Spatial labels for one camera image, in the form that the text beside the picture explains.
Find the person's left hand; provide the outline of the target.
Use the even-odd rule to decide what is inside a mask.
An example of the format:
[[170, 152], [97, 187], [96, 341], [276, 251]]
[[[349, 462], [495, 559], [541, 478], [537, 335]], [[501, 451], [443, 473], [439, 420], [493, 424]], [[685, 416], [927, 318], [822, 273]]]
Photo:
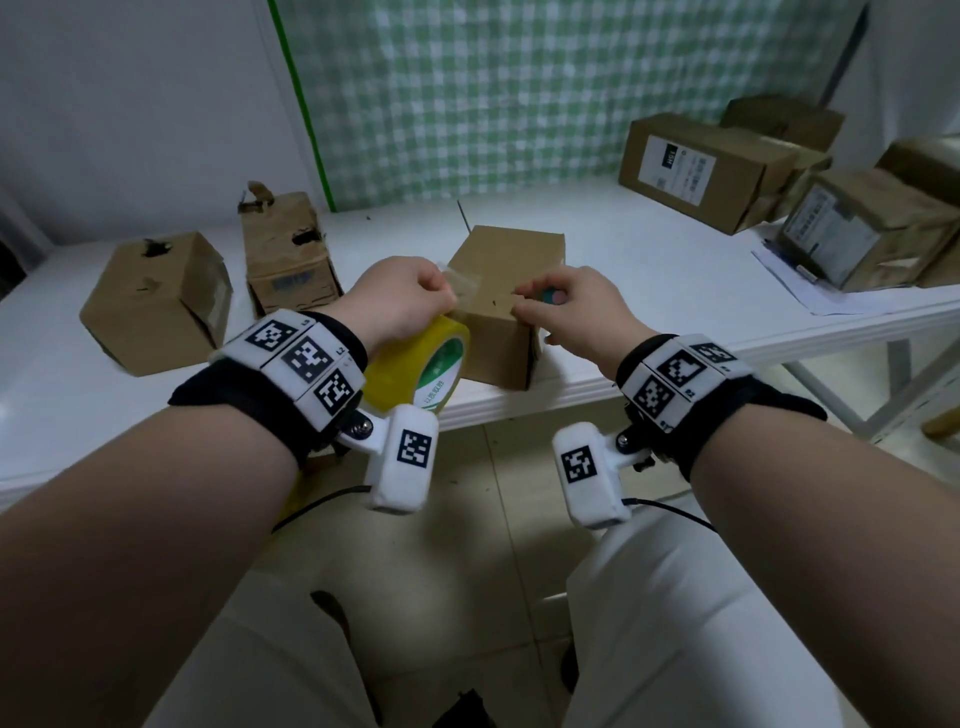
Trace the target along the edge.
[[437, 317], [419, 321], [411, 313], [413, 261], [427, 259], [390, 256], [374, 263], [342, 297], [319, 312], [345, 325], [369, 358], [386, 345], [421, 334]]

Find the yellow packing tape roll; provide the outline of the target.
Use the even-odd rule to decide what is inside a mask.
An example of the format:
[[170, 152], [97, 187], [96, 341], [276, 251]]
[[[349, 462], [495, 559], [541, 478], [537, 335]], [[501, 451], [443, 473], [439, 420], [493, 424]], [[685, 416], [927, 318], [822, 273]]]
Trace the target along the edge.
[[449, 267], [438, 266], [456, 294], [457, 306], [422, 333], [383, 346], [368, 358], [364, 400], [376, 410], [407, 404], [438, 414], [460, 381], [471, 334], [453, 314], [466, 302], [471, 284]]

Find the person's right forearm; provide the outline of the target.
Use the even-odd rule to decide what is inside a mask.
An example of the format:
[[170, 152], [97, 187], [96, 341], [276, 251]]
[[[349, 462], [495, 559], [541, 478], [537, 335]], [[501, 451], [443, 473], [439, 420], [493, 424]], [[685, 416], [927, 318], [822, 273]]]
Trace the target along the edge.
[[748, 405], [694, 496], [872, 728], [960, 728], [960, 491], [795, 412]]

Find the person's left forearm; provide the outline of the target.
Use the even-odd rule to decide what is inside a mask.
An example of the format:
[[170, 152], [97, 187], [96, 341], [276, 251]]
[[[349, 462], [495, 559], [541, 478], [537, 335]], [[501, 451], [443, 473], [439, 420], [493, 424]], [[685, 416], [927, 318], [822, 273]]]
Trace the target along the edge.
[[142, 726], [298, 470], [234, 407], [168, 407], [0, 514], [0, 728]]

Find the black left wristband with markers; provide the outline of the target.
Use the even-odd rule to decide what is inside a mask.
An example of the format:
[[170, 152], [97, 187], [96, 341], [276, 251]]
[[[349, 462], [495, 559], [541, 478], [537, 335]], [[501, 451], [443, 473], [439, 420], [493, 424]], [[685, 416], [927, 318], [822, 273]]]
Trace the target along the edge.
[[365, 346], [342, 322], [280, 309], [225, 342], [174, 390], [168, 405], [233, 407], [304, 466], [358, 409], [367, 364]]

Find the torn tall cardboard box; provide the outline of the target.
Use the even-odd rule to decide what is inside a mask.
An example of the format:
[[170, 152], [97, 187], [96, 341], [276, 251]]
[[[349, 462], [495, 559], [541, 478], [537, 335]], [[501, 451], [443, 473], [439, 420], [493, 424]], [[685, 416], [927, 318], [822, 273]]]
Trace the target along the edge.
[[340, 299], [318, 213], [306, 192], [274, 194], [250, 180], [237, 205], [246, 258], [246, 286], [256, 317], [305, 311]]

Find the black right wristband with markers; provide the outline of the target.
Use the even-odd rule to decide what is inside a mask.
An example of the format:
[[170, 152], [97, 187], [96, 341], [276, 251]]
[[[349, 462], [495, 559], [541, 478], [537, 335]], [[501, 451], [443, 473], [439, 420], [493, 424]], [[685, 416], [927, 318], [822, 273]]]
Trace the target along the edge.
[[686, 480], [706, 443], [744, 407], [829, 418], [821, 405], [767, 384], [703, 334], [654, 335], [625, 356], [615, 382], [645, 443]]

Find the green checkered cloth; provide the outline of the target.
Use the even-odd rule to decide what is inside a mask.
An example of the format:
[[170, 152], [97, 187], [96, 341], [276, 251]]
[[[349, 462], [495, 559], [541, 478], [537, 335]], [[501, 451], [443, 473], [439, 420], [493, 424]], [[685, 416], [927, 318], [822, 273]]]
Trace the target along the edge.
[[332, 213], [615, 175], [632, 121], [817, 104], [868, 0], [265, 0]]

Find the long cardboard box white label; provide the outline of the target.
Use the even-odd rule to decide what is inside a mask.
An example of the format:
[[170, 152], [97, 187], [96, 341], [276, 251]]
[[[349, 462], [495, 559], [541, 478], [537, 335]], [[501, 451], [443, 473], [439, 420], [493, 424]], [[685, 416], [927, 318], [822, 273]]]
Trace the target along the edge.
[[618, 184], [732, 236], [778, 206], [799, 151], [753, 131], [664, 112], [630, 123]]

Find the white paper sheet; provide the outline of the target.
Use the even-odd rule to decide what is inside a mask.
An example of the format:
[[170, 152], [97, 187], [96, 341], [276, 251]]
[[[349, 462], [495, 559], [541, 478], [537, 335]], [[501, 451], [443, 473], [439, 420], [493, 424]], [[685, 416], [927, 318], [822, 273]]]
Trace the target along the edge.
[[761, 223], [750, 232], [758, 243], [757, 261], [815, 316], [882, 316], [941, 304], [960, 305], [960, 284], [934, 288], [899, 287], [863, 293], [841, 293], [805, 269], [793, 266], [773, 249], [781, 225]]

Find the dented cardboard box with hole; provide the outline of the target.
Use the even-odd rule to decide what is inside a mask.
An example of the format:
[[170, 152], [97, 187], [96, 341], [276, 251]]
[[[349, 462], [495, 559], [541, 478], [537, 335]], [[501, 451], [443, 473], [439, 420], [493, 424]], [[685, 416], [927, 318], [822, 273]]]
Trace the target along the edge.
[[225, 342], [233, 292], [200, 232], [141, 238], [114, 249], [79, 321], [139, 378], [206, 362]]

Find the plain brown cardboard box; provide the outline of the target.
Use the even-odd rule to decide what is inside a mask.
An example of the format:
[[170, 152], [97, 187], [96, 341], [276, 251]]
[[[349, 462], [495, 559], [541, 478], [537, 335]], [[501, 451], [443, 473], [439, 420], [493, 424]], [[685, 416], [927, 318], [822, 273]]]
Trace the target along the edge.
[[825, 153], [830, 151], [845, 119], [844, 113], [828, 107], [762, 94], [730, 100], [718, 125]]
[[873, 166], [933, 196], [960, 194], [960, 132], [894, 140]]

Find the taped cardboard box large label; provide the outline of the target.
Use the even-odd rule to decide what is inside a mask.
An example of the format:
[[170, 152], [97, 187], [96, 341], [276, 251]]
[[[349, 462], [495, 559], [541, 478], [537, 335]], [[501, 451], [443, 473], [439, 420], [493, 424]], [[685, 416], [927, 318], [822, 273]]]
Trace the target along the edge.
[[771, 247], [843, 293], [915, 285], [960, 231], [960, 208], [882, 169], [812, 174]]

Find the white trousers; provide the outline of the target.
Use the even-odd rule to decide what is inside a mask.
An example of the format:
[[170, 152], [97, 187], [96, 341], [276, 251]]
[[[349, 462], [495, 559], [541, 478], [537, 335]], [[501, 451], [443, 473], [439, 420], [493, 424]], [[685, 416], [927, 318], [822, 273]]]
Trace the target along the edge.
[[[844, 728], [838, 690], [718, 536], [641, 509], [566, 583], [563, 728]], [[144, 728], [377, 728], [343, 628], [252, 570]]]

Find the white table leg frame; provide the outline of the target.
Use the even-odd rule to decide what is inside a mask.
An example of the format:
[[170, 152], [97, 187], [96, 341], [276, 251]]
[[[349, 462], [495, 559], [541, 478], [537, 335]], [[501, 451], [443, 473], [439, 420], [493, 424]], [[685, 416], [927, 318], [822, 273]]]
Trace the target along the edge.
[[960, 406], [960, 329], [847, 348], [783, 364], [831, 417], [879, 445]]

